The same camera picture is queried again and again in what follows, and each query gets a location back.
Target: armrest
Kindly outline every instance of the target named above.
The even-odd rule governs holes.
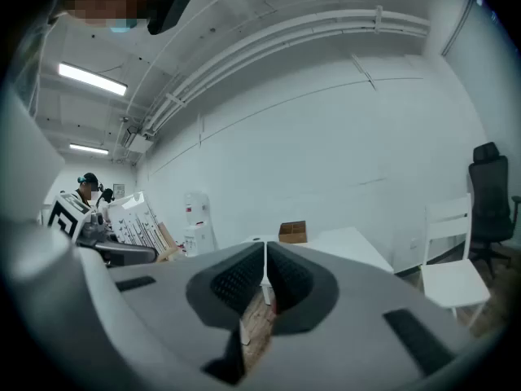
[[[518,207],[519,207],[519,203],[521,203],[521,197],[519,197],[519,195],[513,195],[512,200],[514,201],[514,228],[515,228],[515,223],[517,223],[517,221],[518,221]]]

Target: cardboard box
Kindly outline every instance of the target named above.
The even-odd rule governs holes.
[[[305,244],[308,241],[306,222],[288,222],[280,225],[278,240],[286,244]]]

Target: ceiling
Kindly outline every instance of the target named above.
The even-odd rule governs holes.
[[[120,145],[123,133],[130,126],[137,129],[155,100],[214,55],[284,20],[376,5],[424,18],[427,13],[425,0],[192,0],[176,28],[154,37],[144,22],[127,33],[113,33],[62,16],[46,41],[37,123],[59,152],[79,143],[109,150],[109,160],[135,163],[138,154]],[[60,62],[129,88],[120,97],[62,78]],[[123,117],[129,120],[117,139]]]

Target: fluorescent light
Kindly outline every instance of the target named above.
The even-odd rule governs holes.
[[[87,152],[94,152],[94,153],[100,153],[102,155],[108,155],[107,149],[98,149],[96,147],[83,147],[82,145],[75,145],[74,143],[71,143],[69,145],[71,149],[77,149],[78,151],[87,151]]]
[[[111,91],[112,93],[116,93],[118,95],[125,95],[127,90],[127,86],[124,84],[120,84],[119,82],[109,80],[98,74],[93,74],[91,72],[64,63],[61,63],[58,66],[58,74],[67,78],[72,78],[73,80],[91,84],[92,86],[103,88],[104,90]]]

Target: black office chair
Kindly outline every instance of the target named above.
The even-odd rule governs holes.
[[[508,204],[508,160],[500,156],[494,142],[485,143],[474,149],[474,163],[469,166],[474,187],[474,207],[472,209],[472,240],[480,242],[483,248],[471,248],[475,254],[471,260],[483,259],[487,262],[490,274],[495,277],[492,258],[510,257],[490,248],[492,243],[511,239],[514,235],[521,197],[514,196],[514,221],[510,220]]]

